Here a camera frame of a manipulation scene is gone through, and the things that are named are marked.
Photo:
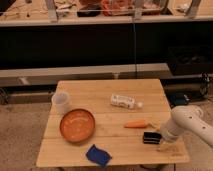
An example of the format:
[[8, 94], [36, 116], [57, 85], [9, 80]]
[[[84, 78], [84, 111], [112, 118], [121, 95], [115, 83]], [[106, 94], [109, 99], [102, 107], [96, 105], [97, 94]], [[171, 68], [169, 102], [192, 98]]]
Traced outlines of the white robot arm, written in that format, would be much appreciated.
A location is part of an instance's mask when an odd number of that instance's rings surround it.
[[162, 123], [159, 133], [162, 136], [157, 148], [159, 152], [182, 151], [185, 144], [181, 136], [190, 131], [213, 148], [213, 126], [205, 122], [201, 115], [203, 110], [196, 105], [176, 106], [171, 109], [169, 119]]

